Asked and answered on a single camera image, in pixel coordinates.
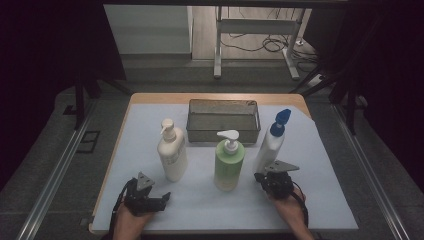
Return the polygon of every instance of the lotion bottle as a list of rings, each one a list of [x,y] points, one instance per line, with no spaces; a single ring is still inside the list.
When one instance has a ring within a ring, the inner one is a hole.
[[[187,153],[184,133],[174,128],[174,121],[166,118],[162,121],[162,139],[158,144],[158,153],[169,181],[177,182],[187,168]]]
[[[275,122],[268,127],[253,165],[254,173],[265,174],[265,167],[276,160],[285,137],[284,125],[288,122],[290,114],[290,109],[279,112],[275,117]]]
[[[220,190],[231,191],[237,186],[245,149],[237,141],[238,131],[222,131],[218,132],[217,135],[226,139],[219,142],[215,149],[214,182]]]

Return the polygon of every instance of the green pump bottle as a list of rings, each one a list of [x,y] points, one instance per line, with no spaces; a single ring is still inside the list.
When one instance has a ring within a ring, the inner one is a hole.
[[[217,135],[226,139],[218,143],[215,149],[214,182],[220,190],[231,191],[238,184],[245,149],[237,141],[239,132],[236,130],[218,132]]]

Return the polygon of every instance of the table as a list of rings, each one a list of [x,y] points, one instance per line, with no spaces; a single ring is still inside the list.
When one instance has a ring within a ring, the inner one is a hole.
[[[288,231],[253,177],[252,160],[262,143],[264,130],[256,144],[246,146],[239,185],[232,192],[221,192],[213,184],[216,143],[186,142],[189,167],[185,175],[177,183],[166,180],[156,152],[160,122],[168,116],[174,119],[176,126],[184,129],[190,99],[256,100],[262,129],[272,123],[274,113],[290,108],[292,116],[286,125],[286,139],[279,158],[301,168],[290,175],[308,195],[310,229],[358,228],[301,95],[137,93],[131,98],[112,154],[93,212],[91,232],[101,234],[108,230],[111,210],[120,190],[138,171],[143,171],[156,182],[150,197],[172,192],[167,208],[156,215],[145,233]]]

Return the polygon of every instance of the wall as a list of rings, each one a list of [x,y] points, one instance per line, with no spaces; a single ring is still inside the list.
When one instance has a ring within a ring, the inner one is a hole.
[[[191,6],[104,8],[120,54],[191,53]]]

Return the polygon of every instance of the white pump bottle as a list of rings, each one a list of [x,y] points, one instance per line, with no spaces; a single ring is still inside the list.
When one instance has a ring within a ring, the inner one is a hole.
[[[277,114],[275,122],[269,126],[264,140],[253,165],[254,173],[265,173],[265,167],[272,164],[280,151],[285,138],[285,126],[290,118],[290,109],[285,109]]]
[[[162,121],[162,139],[158,144],[158,153],[169,181],[177,182],[187,168],[187,153],[184,133],[180,128],[174,128],[174,121],[166,118]]]

